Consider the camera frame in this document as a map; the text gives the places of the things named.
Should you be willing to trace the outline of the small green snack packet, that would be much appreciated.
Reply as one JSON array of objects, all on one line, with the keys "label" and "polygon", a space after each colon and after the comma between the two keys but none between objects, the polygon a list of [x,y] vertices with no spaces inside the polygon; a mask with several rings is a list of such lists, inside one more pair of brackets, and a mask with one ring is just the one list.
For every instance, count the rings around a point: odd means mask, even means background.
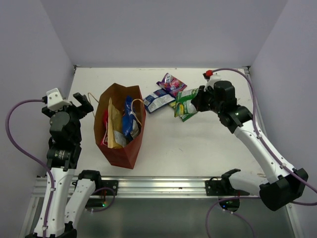
[{"label": "small green snack packet", "polygon": [[198,88],[178,92],[175,100],[174,116],[179,117],[197,112],[191,101],[196,97]]}]

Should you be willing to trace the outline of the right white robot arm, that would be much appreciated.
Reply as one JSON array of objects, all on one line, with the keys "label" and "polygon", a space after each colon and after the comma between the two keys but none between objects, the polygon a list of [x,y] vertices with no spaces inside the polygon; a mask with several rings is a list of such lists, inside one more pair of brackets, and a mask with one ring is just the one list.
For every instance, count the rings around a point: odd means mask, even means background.
[{"label": "right white robot arm", "polygon": [[213,86],[200,86],[191,103],[199,112],[216,113],[221,124],[251,152],[266,176],[266,181],[251,193],[259,195],[268,209],[276,211],[302,196],[308,173],[287,162],[260,132],[250,110],[237,103],[231,82],[218,81]]}]

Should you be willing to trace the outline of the tan popcorn chips bag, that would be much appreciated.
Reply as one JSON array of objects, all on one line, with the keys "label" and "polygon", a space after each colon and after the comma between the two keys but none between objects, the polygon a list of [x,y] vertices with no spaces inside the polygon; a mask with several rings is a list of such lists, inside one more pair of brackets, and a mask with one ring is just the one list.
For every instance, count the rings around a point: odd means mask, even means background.
[{"label": "tan popcorn chips bag", "polygon": [[112,98],[108,102],[108,148],[120,149],[127,145],[127,139],[122,131],[123,112],[118,110]]}]

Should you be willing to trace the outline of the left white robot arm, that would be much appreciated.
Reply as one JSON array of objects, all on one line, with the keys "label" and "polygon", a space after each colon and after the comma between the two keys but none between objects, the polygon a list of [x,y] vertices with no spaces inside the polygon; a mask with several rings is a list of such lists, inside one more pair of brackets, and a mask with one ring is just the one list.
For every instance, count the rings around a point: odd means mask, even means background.
[{"label": "left white robot arm", "polygon": [[92,112],[85,95],[75,93],[75,106],[55,88],[46,93],[42,113],[50,119],[47,152],[47,187],[39,220],[30,238],[75,238],[77,226],[89,197],[103,188],[98,171],[84,171],[73,194],[69,193],[81,153],[80,119]]}]

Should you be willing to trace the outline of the pink Real chips bag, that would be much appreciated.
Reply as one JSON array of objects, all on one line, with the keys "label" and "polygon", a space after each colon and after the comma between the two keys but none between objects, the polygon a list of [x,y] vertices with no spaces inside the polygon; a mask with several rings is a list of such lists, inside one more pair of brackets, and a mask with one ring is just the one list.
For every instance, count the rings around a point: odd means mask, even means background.
[{"label": "pink Real chips bag", "polygon": [[101,145],[108,146],[108,110],[105,110],[104,112],[103,125],[105,127],[105,132],[101,140]]}]

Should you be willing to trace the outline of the red paper bag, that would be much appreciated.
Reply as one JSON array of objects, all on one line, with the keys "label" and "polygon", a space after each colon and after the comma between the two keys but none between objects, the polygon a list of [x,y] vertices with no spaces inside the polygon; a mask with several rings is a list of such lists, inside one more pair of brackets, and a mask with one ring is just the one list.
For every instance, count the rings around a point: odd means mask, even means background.
[{"label": "red paper bag", "polygon": [[95,142],[112,166],[133,169],[142,144],[146,111],[139,86],[109,86],[97,100]]}]

